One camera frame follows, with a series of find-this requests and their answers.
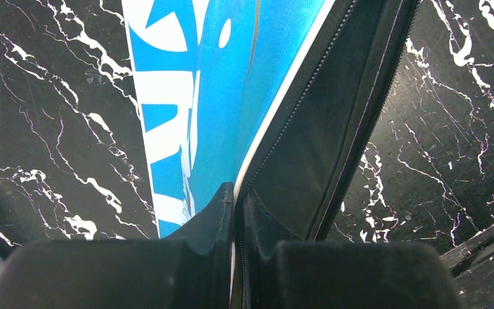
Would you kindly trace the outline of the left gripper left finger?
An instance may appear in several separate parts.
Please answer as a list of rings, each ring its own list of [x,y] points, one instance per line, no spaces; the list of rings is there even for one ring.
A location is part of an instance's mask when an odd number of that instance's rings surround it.
[[[0,308],[228,308],[233,185],[163,239],[49,241],[17,249]]]

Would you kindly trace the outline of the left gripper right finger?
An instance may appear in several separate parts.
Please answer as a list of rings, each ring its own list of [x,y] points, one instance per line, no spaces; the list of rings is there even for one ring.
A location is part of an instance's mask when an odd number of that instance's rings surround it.
[[[422,243],[298,239],[251,190],[242,199],[243,308],[463,308]]]

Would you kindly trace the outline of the blue racket cover bag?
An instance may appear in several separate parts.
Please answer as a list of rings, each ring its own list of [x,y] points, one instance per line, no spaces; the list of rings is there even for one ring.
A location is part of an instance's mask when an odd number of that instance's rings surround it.
[[[327,304],[318,258],[417,1],[124,1],[153,308]]]

